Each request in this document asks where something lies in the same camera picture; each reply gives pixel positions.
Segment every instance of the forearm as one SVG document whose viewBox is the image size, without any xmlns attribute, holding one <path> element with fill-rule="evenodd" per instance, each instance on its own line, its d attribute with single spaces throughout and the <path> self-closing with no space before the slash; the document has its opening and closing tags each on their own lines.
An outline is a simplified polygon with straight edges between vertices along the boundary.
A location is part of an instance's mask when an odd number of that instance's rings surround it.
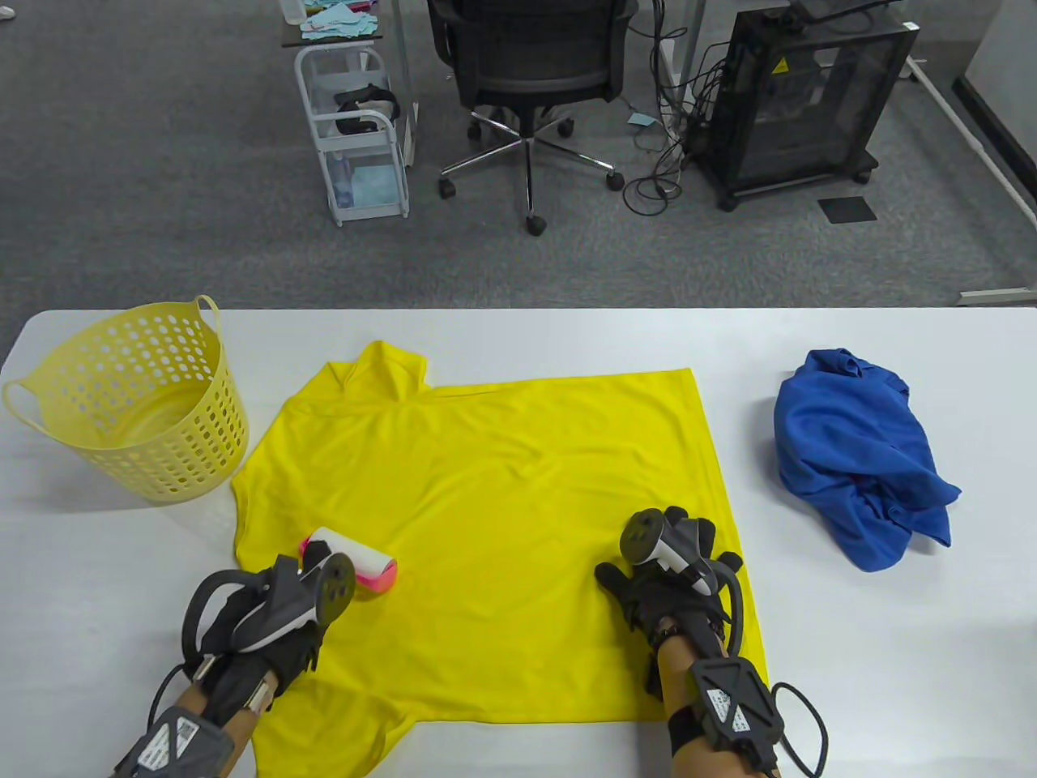
<svg viewBox="0 0 1037 778">
<path fill-rule="evenodd" d="M 698 660 L 691 642 L 683 637 L 667 640 L 658 648 L 658 675 L 663 683 L 666 717 L 692 703 L 688 670 Z M 763 778 L 733 751 L 713 751 L 705 737 L 697 738 L 673 756 L 673 778 Z"/>
<path fill-rule="evenodd" d="M 265 711 L 270 706 L 271 700 L 274 699 L 274 693 L 277 691 L 277 676 L 273 672 L 268 672 L 264 679 L 270 687 L 270 691 L 262 703 L 261 711 Z M 205 695 L 198 684 L 192 684 L 180 695 L 175 704 L 197 716 L 201 716 L 202 711 L 205 710 L 206 702 Z M 234 769 L 234 765 L 237 763 L 237 760 L 245 752 L 245 746 L 252 739 L 252 732 L 255 731 L 256 725 L 259 723 L 259 716 L 260 714 L 253 713 L 247 707 L 242 708 L 224 725 L 223 731 L 234 742 L 234 751 L 230 756 L 230 760 L 220 772 L 219 778 L 227 778 L 230 775 L 230 771 Z"/>
</svg>

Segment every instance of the blue shirt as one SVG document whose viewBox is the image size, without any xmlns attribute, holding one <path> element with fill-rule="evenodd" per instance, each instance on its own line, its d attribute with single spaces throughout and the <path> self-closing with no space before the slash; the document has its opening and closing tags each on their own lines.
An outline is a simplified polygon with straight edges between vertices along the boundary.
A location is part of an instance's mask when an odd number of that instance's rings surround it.
<svg viewBox="0 0 1037 778">
<path fill-rule="evenodd" d="M 946 506 L 961 490 L 936 475 L 907 397 L 895 372 L 839 349 L 810 352 L 775 405 L 782 483 L 869 573 L 900 561 L 912 532 L 951 545 Z"/>
</svg>

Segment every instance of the basket handle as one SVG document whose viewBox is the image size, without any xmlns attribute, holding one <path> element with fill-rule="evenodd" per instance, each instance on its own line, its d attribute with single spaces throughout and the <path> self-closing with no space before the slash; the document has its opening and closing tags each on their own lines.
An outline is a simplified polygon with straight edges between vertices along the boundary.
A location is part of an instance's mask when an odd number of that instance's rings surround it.
<svg viewBox="0 0 1037 778">
<path fill-rule="evenodd" d="M 32 419 L 23 416 L 22 412 L 19 411 L 17 408 L 15 408 L 15 404 L 11 402 L 10 400 L 10 390 L 13 389 L 16 386 L 22 387 L 29 394 L 32 394 L 33 397 L 36 396 L 35 394 L 33 394 L 32 390 L 25 385 L 24 381 L 8 381 L 6 384 L 3 385 L 2 396 L 3 396 L 3 404 L 10 412 L 10 415 L 13 416 L 16 419 L 18 419 L 19 421 L 21 421 L 26 426 L 31 426 L 40 435 L 46 435 L 48 438 L 51 438 L 52 440 L 57 440 L 56 438 L 54 438 L 53 435 L 47 432 L 47 429 L 41 424 L 37 424 Z"/>
<path fill-rule="evenodd" d="M 195 298 L 195 305 L 198 306 L 198 316 L 201 317 L 202 307 L 201 304 L 205 303 L 212 310 L 213 315 L 216 318 L 216 336 L 223 342 L 223 316 L 220 313 L 220 306 L 216 304 L 216 301 L 208 295 L 199 295 Z"/>
</svg>

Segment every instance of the black glove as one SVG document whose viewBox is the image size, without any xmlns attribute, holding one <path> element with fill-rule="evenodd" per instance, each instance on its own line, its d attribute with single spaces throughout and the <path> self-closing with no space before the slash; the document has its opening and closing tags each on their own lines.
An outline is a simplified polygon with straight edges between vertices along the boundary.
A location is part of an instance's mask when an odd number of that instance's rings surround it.
<svg viewBox="0 0 1037 778">
<path fill-rule="evenodd" d="M 239 589 L 227 598 L 213 626 L 202 637 L 201 648 L 203 654 L 220 657 L 209 672 L 214 678 L 221 675 L 220 670 L 232 662 L 237 665 L 245 664 L 245 658 L 249 658 L 249 663 L 261 663 L 264 667 L 263 673 L 265 670 L 273 670 L 277 675 L 277 692 L 274 696 L 280 697 L 305 670 L 316 669 L 317 656 L 328 628 L 309 621 L 258 650 L 248 654 L 225 652 L 225 646 L 230 645 L 230 634 L 234 628 L 263 602 L 263 598 L 264 592 L 248 587 Z"/>
<path fill-rule="evenodd" d="M 675 506 L 667 508 L 665 513 L 673 526 L 688 519 L 688 512 Z M 717 527 L 705 519 L 700 519 L 697 527 L 702 557 L 711 557 Z M 741 557 L 733 552 L 722 554 L 718 561 L 733 573 L 741 569 Z M 655 561 L 637 565 L 632 578 L 615 564 L 602 562 L 594 568 L 594 578 L 617 600 L 630 630 L 640 630 L 648 639 L 651 661 L 646 688 L 653 696 L 661 696 L 655 651 L 663 639 L 673 634 L 685 635 L 700 652 L 712 642 L 724 639 L 725 624 L 730 618 L 724 611 L 720 593 L 700 594 L 685 576 L 664 571 Z M 661 622 L 668 618 L 676 623 L 675 631 L 660 629 Z"/>
</svg>

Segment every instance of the white rolling cart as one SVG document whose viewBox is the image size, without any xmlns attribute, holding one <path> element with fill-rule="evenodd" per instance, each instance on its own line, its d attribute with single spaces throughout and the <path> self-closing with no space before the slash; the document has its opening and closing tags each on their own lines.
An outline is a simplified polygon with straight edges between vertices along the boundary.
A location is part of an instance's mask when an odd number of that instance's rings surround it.
<svg viewBox="0 0 1037 778">
<path fill-rule="evenodd" d="M 327 44 L 296 56 L 296 79 L 335 223 L 410 213 L 407 169 L 396 122 L 382 111 L 339 110 L 335 95 L 373 85 L 392 90 L 385 61 L 369 44 Z M 372 132 L 340 132 L 342 120 Z"/>
</svg>

